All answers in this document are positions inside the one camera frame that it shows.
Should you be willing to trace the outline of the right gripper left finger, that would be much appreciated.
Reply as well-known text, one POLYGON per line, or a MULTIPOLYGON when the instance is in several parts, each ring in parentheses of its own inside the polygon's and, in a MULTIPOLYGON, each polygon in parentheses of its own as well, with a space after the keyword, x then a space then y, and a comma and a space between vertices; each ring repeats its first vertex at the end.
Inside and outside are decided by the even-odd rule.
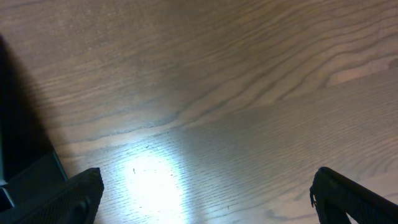
POLYGON ((104 191, 98 167, 89 168, 15 207, 1 212, 1 223, 92 224, 104 191))

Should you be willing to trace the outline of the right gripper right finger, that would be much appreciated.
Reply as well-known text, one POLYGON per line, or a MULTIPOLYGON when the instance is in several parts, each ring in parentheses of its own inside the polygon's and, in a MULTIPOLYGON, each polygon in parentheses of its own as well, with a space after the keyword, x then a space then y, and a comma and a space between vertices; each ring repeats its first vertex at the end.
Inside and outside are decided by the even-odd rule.
POLYGON ((316 172, 310 201, 320 224, 397 224, 396 204, 329 167, 316 172))

